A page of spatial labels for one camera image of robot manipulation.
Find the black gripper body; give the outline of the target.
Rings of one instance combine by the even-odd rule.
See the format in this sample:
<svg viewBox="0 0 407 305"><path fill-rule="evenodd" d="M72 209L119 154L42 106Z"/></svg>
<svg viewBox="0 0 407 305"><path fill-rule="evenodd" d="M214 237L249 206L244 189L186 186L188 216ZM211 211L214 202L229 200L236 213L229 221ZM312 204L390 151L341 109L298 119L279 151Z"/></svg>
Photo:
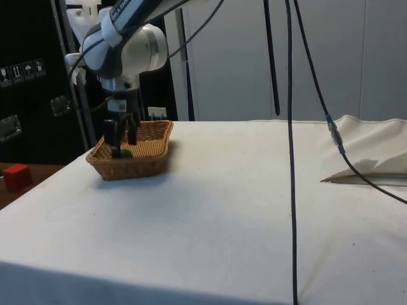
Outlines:
<svg viewBox="0 0 407 305"><path fill-rule="evenodd" d="M107 110L110 112L135 112L139 108L137 90L112 92L106 101Z"/></svg>

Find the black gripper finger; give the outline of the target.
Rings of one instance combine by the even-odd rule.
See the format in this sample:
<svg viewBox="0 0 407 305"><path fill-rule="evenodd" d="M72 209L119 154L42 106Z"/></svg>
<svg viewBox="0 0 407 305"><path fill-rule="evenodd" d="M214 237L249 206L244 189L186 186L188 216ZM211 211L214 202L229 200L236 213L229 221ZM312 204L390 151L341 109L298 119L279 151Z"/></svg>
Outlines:
<svg viewBox="0 0 407 305"><path fill-rule="evenodd" d="M125 113L125 128L129 145L137 144L137 131L139 128L139 111L129 111Z"/></svg>
<svg viewBox="0 0 407 305"><path fill-rule="evenodd" d="M111 148L112 158L121 158L121 114L104 120L104 141Z"/></svg>

